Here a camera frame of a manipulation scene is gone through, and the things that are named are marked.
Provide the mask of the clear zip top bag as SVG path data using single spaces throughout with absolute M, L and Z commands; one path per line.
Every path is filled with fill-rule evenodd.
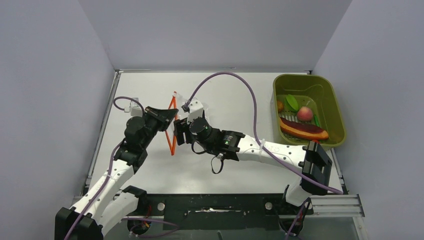
M 206 120 L 209 120 L 209 117 L 208 117 L 208 114 L 207 114 L 208 105 L 203 104 L 203 108 L 204 108 L 204 117 L 203 118 L 205 118 Z M 186 118 L 187 117 L 183 117 L 180 113 L 178 113 L 178 119 L 186 119 Z M 174 136 L 174 123 L 173 123 L 173 126 L 170 126 L 169 130 L 165 131 L 165 136 L 166 136 L 167 144 L 169 146 L 170 154 L 171 154 L 171 156 L 174 156 L 176 154 L 176 149 L 177 149 L 177 146 L 178 146 L 176 137 Z M 202 155 L 202 154 L 205 154 L 207 152 L 205 149 L 203 149 L 202 151 L 196 151 L 195 147 L 194 147 L 195 143 L 196 143 L 196 140 L 194 140 L 193 145 L 190 144 L 191 150 L 192 150 L 193 153 L 195 153 L 197 155 Z

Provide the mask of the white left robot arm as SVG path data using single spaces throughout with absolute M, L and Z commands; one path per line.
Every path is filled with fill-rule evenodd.
M 108 168 L 89 191 L 70 208 L 55 216 L 54 239 L 102 240 L 128 214 L 134 212 L 146 194 L 129 186 L 113 199 L 121 187 L 141 168 L 147 147 L 158 132 L 168 129 L 178 109 L 145 108 L 141 116 L 126 122 L 124 139 L 112 150 Z

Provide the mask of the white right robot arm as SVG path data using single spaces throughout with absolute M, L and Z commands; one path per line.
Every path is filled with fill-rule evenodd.
M 202 154 L 210 154 L 221 163 L 225 160 L 254 161 L 294 173 L 296 176 L 287 185 L 281 199 L 281 207 L 286 213 L 295 213 L 310 196 L 325 196 L 330 191 L 333 161 L 318 142 L 285 145 L 257 141 L 241 132 L 214 128 L 203 117 L 193 121 L 179 119 L 173 126 L 179 146 L 198 144 L 203 149 Z

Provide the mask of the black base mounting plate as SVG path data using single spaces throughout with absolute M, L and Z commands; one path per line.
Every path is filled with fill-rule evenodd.
M 288 230 L 296 216 L 294 232 L 314 213 L 312 202 L 304 207 L 286 202 L 283 193 L 153 194 L 139 201 L 131 217 L 162 218 L 180 230 Z

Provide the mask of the brown toy potato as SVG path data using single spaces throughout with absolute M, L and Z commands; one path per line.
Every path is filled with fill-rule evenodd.
M 281 113 L 284 110 L 284 103 L 278 100 L 276 102 L 276 105 L 277 105 L 277 112 Z

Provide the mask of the green toy starfruit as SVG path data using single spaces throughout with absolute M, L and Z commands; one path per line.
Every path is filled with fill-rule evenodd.
M 297 112 L 299 110 L 299 104 L 295 97 L 291 94 L 286 95 L 284 98 L 285 107 L 291 112 Z

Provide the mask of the pink toy peach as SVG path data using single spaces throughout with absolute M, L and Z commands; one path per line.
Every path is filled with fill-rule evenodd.
M 297 119 L 299 121 L 310 122 L 310 121 L 312 121 L 314 119 L 314 113 L 313 113 L 313 111 L 309 107 L 302 106 L 298 110 L 298 112 L 296 114 L 296 117 L 297 117 Z

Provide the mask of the olive green plastic tub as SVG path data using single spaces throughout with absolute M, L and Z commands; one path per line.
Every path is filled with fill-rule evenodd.
M 341 146 L 346 138 L 344 121 L 331 83 L 317 75 L 282 74 L 272 84 L 273 139 L 287 145 L 310 140 L 324 149 Z

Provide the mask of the green toy chili pepper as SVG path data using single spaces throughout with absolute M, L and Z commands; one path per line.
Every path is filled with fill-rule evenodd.
M 316 125 L 317 127 L 321 127 L 321 124 L 320 124 L 320 121 L 319 121 L 318 116 L 317 116 L 317 115 L 314 115 L 314 116 L 313 116 L 313 119 L 314 119 L 314 123 L 315 123 L 315 125 Z

